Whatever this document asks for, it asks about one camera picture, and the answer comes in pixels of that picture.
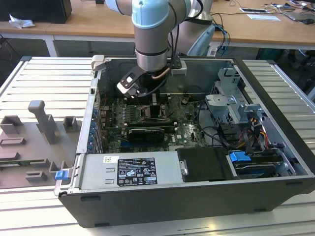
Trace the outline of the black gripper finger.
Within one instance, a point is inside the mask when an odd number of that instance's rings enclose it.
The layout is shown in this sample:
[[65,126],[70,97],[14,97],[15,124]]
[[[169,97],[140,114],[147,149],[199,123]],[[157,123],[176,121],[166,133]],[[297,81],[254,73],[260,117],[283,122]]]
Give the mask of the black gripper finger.
[[159,92],[149,95],[150,117],[158,118],[160,115],[160,94]]

